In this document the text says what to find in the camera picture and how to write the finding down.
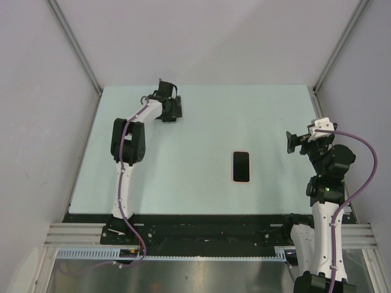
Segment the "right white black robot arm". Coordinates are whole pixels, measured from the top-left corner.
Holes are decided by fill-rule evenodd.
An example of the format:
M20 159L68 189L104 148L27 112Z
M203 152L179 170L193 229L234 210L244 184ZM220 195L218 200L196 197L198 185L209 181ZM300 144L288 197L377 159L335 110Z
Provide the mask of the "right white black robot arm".
M333 145L333 134L316 140L310 134L287 133L287 152L301 147L316 175L310 178L306 194L312 216L290 214L282 229L282 239L296 248L300 275L294 292L356 292L349 284L342 253L342 221L345 202L345 174L356 160L344 145Z

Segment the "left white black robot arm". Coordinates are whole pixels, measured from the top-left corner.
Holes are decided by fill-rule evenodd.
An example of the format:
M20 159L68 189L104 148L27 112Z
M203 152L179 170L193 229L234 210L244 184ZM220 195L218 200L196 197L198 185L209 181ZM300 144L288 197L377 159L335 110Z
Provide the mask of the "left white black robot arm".
M175 84L160 80L158 88L141 97L141 108L129 118L113 123L110 152L116 167L116 195L108 231L122 244L130 243L135 229L129 225L134 214L130 187L133 173L146 154L146 126L155 120L175 123L183 116L181 96Z

